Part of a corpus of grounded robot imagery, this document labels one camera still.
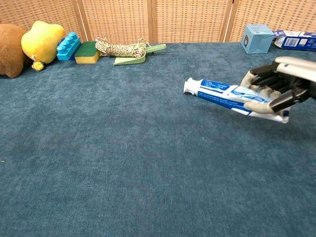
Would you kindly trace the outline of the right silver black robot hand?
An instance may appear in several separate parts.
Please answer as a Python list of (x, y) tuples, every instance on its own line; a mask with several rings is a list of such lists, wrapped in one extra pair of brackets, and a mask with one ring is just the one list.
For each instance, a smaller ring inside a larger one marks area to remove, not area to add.
[(265, 104), (246, 102), (246, 109), (259, 114), (286, 111), (296, 103), (316, 98), (316, 63), (280, 56), (270, 64), (249, 70), (240, 86), (271, 99)]

